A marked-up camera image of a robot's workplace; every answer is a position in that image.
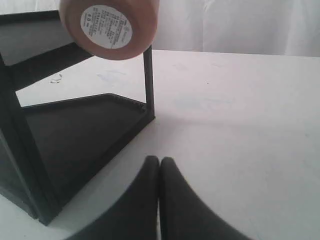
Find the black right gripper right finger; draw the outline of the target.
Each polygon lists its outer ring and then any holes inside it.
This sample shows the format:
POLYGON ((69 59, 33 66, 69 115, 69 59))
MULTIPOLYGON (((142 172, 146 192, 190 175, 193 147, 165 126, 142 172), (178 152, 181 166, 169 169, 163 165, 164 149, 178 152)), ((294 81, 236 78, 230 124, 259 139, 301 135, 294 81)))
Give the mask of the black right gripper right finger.
POLYGON ((249 239, 197 196, 170 157, 160 164, 159 216, 163 240, 249 239))

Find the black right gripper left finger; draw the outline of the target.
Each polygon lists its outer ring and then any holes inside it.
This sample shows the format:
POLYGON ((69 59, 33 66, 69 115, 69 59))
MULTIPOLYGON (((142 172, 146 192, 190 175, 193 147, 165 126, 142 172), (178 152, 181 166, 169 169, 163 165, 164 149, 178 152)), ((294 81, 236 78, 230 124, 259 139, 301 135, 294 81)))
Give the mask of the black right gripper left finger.
POLYGON ((69 240, 156 240, 160 162, 147 156, 133 182, 100 217, 69 240))

